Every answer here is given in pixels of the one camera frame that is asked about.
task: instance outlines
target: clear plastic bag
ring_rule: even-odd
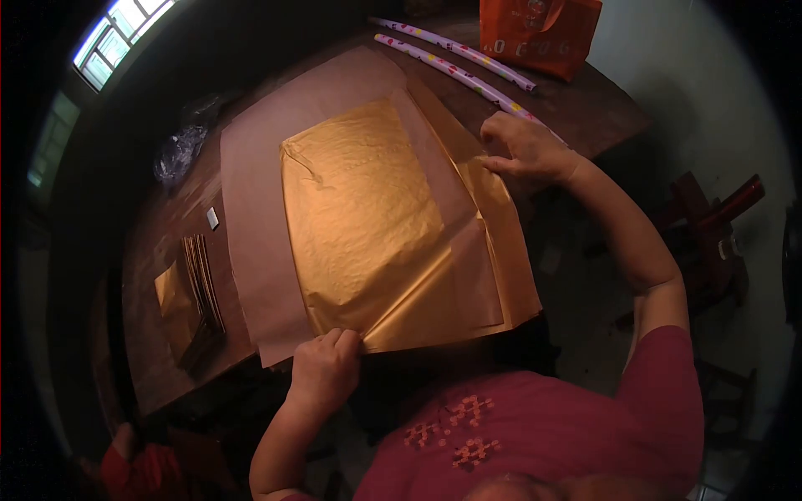
[[[238,92],[211,94],[184,106],[181,129],[164,143],[153,164],[153,175],[166,188],[176,186],[186,175],[214,129],[220,109],[238,96]]]

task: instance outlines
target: window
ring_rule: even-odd
[[[80,112],[61,91],[56,92],[28,168],[28,180],[34,188],[48,188],[51,184]]]
[[[125,55],[176,0],[118,0],[98,21],[78,54],[75,68],[100,90]]]

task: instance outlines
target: stack of gold paper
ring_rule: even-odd
[[[209,272],[204,237],[182,238],[180,246],[176,262],[154,284],[173,359],[178,367],[191,373],[225,341],[225,328]]]

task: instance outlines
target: gold foil sheet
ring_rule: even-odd
[[[389,99],[288,139],[281,162],[315,335],[346,326],[384,351],[431,344],[415,338],[431,335],[433,317],[459,317],[444,224]]]
[[[280,148],[290,243],[312,330],[356,329],[368,351],[496,333],[541,309],[503,182],[481,167],[476,139],[423,84],[410,80],[408,91],[401,97],[414,98],[415,113],[472,198],[472,216],[457,229],[443,223],[399,120],[397,95],[353,108]],[[487,247],[492,290],[488,311],[471,319],[460,311],[466,298],[456,284],[464,269],[455,271],[451,239],[474,227],[484,235],[472,244]]]

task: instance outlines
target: orange bag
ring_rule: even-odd
[[[590,52],[600,0],[480,0],[482,52],[570,82]]]

